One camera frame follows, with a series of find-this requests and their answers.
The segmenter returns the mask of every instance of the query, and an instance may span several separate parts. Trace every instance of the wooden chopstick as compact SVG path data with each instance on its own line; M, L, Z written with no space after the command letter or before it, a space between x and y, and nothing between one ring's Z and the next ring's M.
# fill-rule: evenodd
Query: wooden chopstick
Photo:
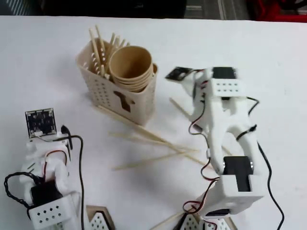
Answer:
M90 36L91 36L91 40L92 40L92 44L93 44L94 55L95 55L95 58L97 60L98 67L99 67L99 70L100 70L100 73L101 73L101 62L100 62L100 58L99 58L97 44L96 44L96 41L95 41L95 38L94 38L94 33L93 33L91 28L89 29L89 32L90 32Z
M168 154L168 155L165 155L165 156L162 156L162 157L151 158L151 159L139 161L139 162L136 162L136 163L131 163L131 164L127 164L127 165L114 167L114 168L112 168L112 170L118 171L118 170L135 168L135 167L138 167L138 166L144 166L144 165L151 164L151 163L156 162L156 161L165 160L165 159L168 159L168 158L171 158L171 157L184 156L184 155L191 153L191 152L195 152L195 151L186 151L186 152L181 152L181 153Z
M117 137L117 138L125 138L125 139L131 140L131 141L149 142L149 143L153 143L153 144L156 144L156 145L164 145L164 146L168 146L169 147L169 144L165 143L165 142L161 142L161 141L157 141L157 140L151 140L151 139L143 139L143 138L139 138L139 137L136 137L136 136L131 136L131 135L128 135L128 134L125 134L125 133L109 132L109 135L113 136L113 137ZM181 146L181 145L175 145L175 146L178 149L195 151L195 152L199 152L200 151L199 149L191 149L191 148L188 148L188 147L185 147L185 146Z
M113 111L111 111L111 110L109 110L109 109L107 109L107 108L104 108L103 106L100 106L100 105L99 105L99 106L97 106L97 108L100 109L100 110L102 110L102 111L104 111L105 113L109 114L112 118L114 118L114 119L116 119L116 120L118 120L118 121L120 121L120 122L122 122L122 123L124 123L124 124L126 124L126 125L128 125L128 126L130 126L130 127L133 127L136 131L138 131L138 132L141 133L142 135L144 135L144 136L146 136L146 137L149 137L150 139L153 139L153 140L158 140L158 141L161 141L161 142L168 143L168 144L170 145L169 147L170 147L172 150L174 150L174 151L177 152L177 153L182 153L180 150L178 150L178 149L177 149L173 144L171 144L169 141L163 139L162 137L157 136L156 134L154 134L154 133L152 133L152 132L149 132L149 131L146 130L144 127L135 124L134 122L132 122L132 121L130 121L130 120L124 118L123 116L121 116L121 115L119 115L119 114L117 114L117 113L115 113L115 112L113 112ZM187 158L189 158L189 159L191 159L191 160L193 160L193 161L195 161L195 162L197 162L197 163L199 163L199 164L201 164L201 165L205 165L204 162L202 162L202 161L200 161L200 160L198 160L198 159L196 159L196 158L194 158L194 157L192 157L192 156L190 156L190 155L185 155L185 157L187 157Z
M99 41L100 41L100 46L101 46L103 52L106 54L105 44L104 44L104 41L103 41L103 39L102 39L102 36L100 35L100 31L99 31L98 25L95 25L95 27L96 27L96 31L97 31L97 34L98 34L98 38L99 38Z

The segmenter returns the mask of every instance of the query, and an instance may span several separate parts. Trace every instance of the red wire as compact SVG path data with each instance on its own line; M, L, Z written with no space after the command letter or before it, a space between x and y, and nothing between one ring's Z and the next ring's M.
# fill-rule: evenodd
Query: red wire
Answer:
M208 223L208 224L212 224L212 225L214 225L215 226L215 228L214 228L214 230L217 230L217 224L216 223L213 223L213 222L210 222L210 221L206 221L206 220L204 220L206 223Z
M47 168L47 161L46 161L46 158L51 154L51 153L55 153L55 152L62 152L64 153L65 155L65 165L67 165L67 155L66 153L63 151L63 150L54 150L54 151L51 151L51 152L48 152L45 156L45 164L44 164L44 168L43 168L43 177L44 177L44 180L46 180L46 168Z
M202 176L205 180L207 180L207 181L218 180L218 179L220 179L219 176L218 176L218 177L214 177L214 178L210 178L210 177L204 176L204 174L202 173L202 171L210 164L210 161L211 161L211 158L209 157L208 162L201 168L201 176Z
M195 213L198 213L198 212L202 209L202 207L203 207L203 205L204 205L204 203L205 203L205 199L206 199L206 196L207 196L207 194L208 194L208 191L209 191L210 187L211 187L211 186L214 184L214 182L216 182L216 181L218 181L218 180L214 180L214 181L211 181L211 182L210 182L210 184L209 184L209 186L208 186L208 188L207 188L205 194L204 194L203 197L202 197L201 202L199 202L199 201L197 201L197 200L189 200L189 201L187 201L187 202L185 202L185 203L183 204L182 209L183 209L186 213L188 213L188 214L195 214ZM189 203L199 204L199 207L198 207L195 211L186 210L186 209L184 208L184 206L187 205L187 204L189 204Z

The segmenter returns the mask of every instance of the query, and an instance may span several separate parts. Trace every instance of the black cable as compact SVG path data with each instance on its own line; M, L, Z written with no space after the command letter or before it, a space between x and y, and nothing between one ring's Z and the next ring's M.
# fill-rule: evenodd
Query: black cable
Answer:
M248 115L250 115L250 113L251 113L251 112L254 110L254 108L260 103L260 101L257 100L257 99L255 99L255 98L252 98L252 97L247 97L247 99L256 102L256 103L251 107L251 109L250 109L249 112L248 112Z
M72 135L69 137L58 138L53 141L66 140L69 138L78 138L81 142L80 145L80 154L79 154L79 178L81 183L81 229L84 230L84 185L82 179L82 152L83 152L83 139L78 135Z
M29 214L29 209L33 208L34 206L30 206L26 203L25 200L23 199L19 199L17 197L15 197L9 190L9 184L8 184L8 181L11 177L14 177L14 176L21 176L21 175L24 175L24 176L28 176L30 177L34 183L36 185L38 184L41 184L44 182L44 179L42 177L39 177L39 176L36 176L30 172L15 172L15 173L12 173L12 174L9 174L8 176L5 177L4 179L4 188L5 188L5 192L6 192L6 195L9 197L9 198L12 198L13 200L17 201L19 204L22 204L23 206L26 207L27 209L27 215L28 217L30 218L30 214Z
M282 215L282 220L280 221L280 223L279 223L279 225L278 225L278 228L277 228L277 230L279 230L279 229L281 228L283 222L284 222L284 213L283 213L282 208L279 206L279 204L277 203L277 201L276 201L275 198L273 197L273 194L272 194L272 191L271 191L272 168L271 168L270 163L269 163L269 161L268 161L266 155L264 154L264 152L263 152L263 150L262 150L262 148L261 148L259 142L257 142L257 143L258 143L258 148L259 148L259 150L260 150L260 153L262 154L262 156L263 156L263 158L264 158L264 161L265 161L265 163L267 164L268 169L269 169L268 190L269 190L270 197L271 197L271 199L273 200L274 204L277 206L277 208L279 209L279 211L280 211L280 213L281 213L281 215Z
M239 139L240 139L242 136L244 136L245 134L256 131L256 128L257 128L257 125L254 125L254 126L252 126L251 128L249 128L248 130L244 131L243 133L240 133L240 134L237 136L236 140L239 141Z

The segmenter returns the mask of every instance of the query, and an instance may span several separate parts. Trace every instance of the black wire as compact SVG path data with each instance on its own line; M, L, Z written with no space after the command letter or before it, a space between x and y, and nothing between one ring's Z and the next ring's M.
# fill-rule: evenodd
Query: black wire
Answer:
M273 194L272 194L272 191L271 191L271 177L272 177L272 168L270 166L270 163L269 163L269 160L267 159L266 155L264 154L259 142L258 143L258 148L260 150L260 153L262 154L263 158L264 158L264 161L265 163L267 164L268 166L268 169L269 169L269 177L268 177L268 190L269 190L269 194L270 194L270 197L271 199L273 200L274 204L277 206L277 208L279 209L281 215L282 215L282 220L280 221L279 225L278 225L278 228L277 230L279 230L284 222L284 213L283 213L283 210L282 208L279 206L279 204L277 203L277 201L275 200L275 198L273 197Z
M82 152L83 152L83 139L78 135L72 135L69 137L58 138L53 141L66 140L69 138L78 138L81 142L80 145L80 154L79 154L79 178L81 183L81 229L84 230L84 185L82 179Z
M36 176L30 172L15 172L15 173L12 173L12 174L9 174L8 176L5 177L4 179L4 188L5 188L5 192L6 192L6 195L9 197L9 198L12 198L13 200L17 201L19 204L22 204L23 206L26 207L27 209L27 215L28 217L30 218L30 214L29 214L29 209L33 208L34 206L30 206L26 203L25 200L23 199L19 199L17 197L15 197L9 190L9 184L8 184L8 181L11 177L14 177L14 176L21 176L21 175L24 175L24 176L28 176L30 177L34 183L36 185L38 184L41 184L44 182L44 179L42 177L39 177L39 176Z
M255 98L252 98L252 97L247 97L247 99L256 102L256 103L251 107L251 109L250 109L249 112L248 112L248 115L250 115L250 113L251 113L251 112L254 110L254 108L260 103L260 101L257 100L257 99L255 99Z
M242 136L244 136L245 134L256 131L256 128L257 128L257 125L254 125L254 126L252 126L251 128L249 128L248 130L244 131L243 133L240 133L240 134L237 136L236 140L239 141L240 138L241 138Z
M204 135L202 132L200 132L200 133L192 133L191 132L192 126L195 124L196 121L198 121L203 116L204 113L205 113L205 103L203 103L203 109L202 109L201 115L190 124L190 126L188 128L188 131L189 131L189 133L191 135L202 135L205 138L205 140L206 140L207 147L209 148L209 142L208 142L208 139L207 139L206 135Z

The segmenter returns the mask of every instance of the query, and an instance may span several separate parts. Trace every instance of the brown paper cup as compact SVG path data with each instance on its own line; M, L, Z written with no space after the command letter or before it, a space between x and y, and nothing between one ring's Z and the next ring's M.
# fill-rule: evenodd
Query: brown paper cup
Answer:
M154 70L150 53L139 46L117 50L110 58L109 67L115 84L128 90L146 86Z

